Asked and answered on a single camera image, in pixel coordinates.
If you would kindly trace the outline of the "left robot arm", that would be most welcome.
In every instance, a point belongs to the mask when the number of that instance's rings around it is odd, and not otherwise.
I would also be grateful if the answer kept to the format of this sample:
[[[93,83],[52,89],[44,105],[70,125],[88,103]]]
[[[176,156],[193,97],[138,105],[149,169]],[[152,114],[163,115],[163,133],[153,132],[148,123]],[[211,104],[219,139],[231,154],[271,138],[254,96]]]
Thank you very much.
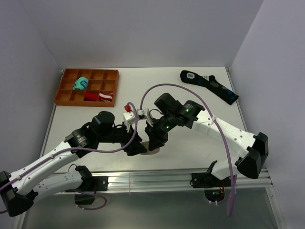
[[[100,152],[100,143],[119,143],[119,151],[129,156],[145,153],[137,133],[138,121],[146,116],[143,112],[132,111],[123,114],[124,122],[115,125],[111,112],[102,111],[90,122],[72,131],[52,151],[30,165],[15,172],[0,173],[0,196],[9,216],[18,216],[29,210],[43,198],[62,192],[84,192],[93,188],[95,180],[86,166],[63,175],[52,174],[63,166],[72,163],[90,152]]]

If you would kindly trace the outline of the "aluminium rail frame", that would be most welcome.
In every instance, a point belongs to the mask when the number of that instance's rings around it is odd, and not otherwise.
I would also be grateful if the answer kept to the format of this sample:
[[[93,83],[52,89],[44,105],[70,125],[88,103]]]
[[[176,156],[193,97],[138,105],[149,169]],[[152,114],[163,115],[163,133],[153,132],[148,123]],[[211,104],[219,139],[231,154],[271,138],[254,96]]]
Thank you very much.
[[[204,151],[192,146],[190,161],[175,156],[171,146],[168,156],[132,157],[123,163],[123,154],[91,154],[81,160],[95,176],[108,176],[109,189],[105,192],[108,206],[101,210],[77,210],[69,205],[70,194],[59,193],[17,216],[15,229],[79,228],[79,219],[85,218],[88,229],[107,223],[109,228],[121,225],[144,227],[151,220],[151,228],[178,228],[193,223],[193,228],[218,228],[221,223],[229,229],[284,229],[286,223],[277,201],[270,174],[266,168],[257,180],[239,176],[234,212],[226,215],[226,205],[210,206],[204,200],[202,189],[189,185],[192,172],[204,171],[212,160],[224,158],[221,144],[210,137],[201,143]]]

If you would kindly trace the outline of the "black blue patterned sock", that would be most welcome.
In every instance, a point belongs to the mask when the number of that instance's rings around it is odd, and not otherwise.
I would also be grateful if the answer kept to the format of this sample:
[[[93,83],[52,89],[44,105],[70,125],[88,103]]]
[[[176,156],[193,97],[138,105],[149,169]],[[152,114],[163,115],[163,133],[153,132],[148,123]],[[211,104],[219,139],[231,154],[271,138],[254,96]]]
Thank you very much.
[[[232,105],[239,98],[239,96],[232,90],[220,84],[214,75],[201,76],[197,73],[183,70],[180,73],[180,79],[184,83],[197,85],[208,89],[229,105]]]

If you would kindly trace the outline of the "orange compartment tray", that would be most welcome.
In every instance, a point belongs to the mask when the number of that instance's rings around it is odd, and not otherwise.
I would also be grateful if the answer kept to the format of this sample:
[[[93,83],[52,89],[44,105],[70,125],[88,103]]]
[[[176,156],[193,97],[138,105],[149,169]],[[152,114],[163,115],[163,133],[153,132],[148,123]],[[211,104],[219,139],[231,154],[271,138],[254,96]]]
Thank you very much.
[[[80,77],[87,78],[86,90],[73,90],[74,83]],[[65,69],[54,102],[59,106],[114,107],[119,82],[116,69]],[[84,101],[84,93],[113,93],[111,102]]]

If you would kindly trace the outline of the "rolled teal sock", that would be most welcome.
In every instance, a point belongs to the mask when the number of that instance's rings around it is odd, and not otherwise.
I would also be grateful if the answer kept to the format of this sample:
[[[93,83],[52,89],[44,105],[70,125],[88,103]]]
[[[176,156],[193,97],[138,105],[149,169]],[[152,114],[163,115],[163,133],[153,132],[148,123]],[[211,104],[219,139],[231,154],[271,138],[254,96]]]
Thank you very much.
[[[86,90],[88,86],[88,79],[85,77],[80,77],[75,81],[73,90]]]

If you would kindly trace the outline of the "rolled red white striped sock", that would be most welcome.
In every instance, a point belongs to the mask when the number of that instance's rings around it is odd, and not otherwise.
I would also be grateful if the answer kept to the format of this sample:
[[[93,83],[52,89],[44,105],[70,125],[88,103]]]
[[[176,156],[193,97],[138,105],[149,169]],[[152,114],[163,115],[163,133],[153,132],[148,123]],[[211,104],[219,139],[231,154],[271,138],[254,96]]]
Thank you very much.
[[[113,98],[113,93],[109,94],[104,94],[104,93],[99,93],[99,100],[103,102],[111,102]]]

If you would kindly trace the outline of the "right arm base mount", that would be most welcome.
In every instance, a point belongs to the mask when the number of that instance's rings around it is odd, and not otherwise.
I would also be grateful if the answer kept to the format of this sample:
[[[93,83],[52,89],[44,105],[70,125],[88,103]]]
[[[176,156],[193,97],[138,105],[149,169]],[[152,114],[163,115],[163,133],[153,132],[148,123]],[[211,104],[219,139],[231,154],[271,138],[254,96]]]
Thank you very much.
[[[190,185],[193,188],[203,188],[205,197],[212,202],[222,201],[225,198],[225,188],[231,187],[229,177],[219,180],[209,173],[192,173]]]

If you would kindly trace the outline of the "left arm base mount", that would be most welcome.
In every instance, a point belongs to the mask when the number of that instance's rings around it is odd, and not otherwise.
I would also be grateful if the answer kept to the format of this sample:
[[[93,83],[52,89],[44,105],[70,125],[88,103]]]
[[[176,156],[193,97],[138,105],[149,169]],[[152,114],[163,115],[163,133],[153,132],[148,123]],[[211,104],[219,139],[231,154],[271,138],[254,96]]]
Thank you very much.
[[[99,191],[106,191],[108,188],[108,177],[91,177],[85,180],[77,188],[65,190],[66,193],[75,193],[74,203],[77,208],[83,210],[98,210],[106,206],[107,198],[98,194]],[[102,204],[98,207],[92,205],[96,200],[102,200]]]

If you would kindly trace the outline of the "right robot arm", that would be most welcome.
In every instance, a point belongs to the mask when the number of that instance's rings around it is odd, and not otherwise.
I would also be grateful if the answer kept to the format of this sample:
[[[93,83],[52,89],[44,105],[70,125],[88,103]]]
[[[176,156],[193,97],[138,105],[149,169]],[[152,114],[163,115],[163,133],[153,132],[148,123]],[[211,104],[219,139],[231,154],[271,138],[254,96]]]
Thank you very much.
[[[225,149],[233,150],[236,155],[230,161],[215,161],[206,174],[207,183],[217,186],[229,176],[242,174],[257,179],[269,154],[268,137],[245,132],[222,119],[210,116],[207,109],[195,101],[184,104],[175,100],[169,93],[162,94],[155,102],[162,112],[159,119],[147,124],[145,132],[149,138],[149,150],[165,145],[168,133],[177,126],[204,133],[225,144]]]

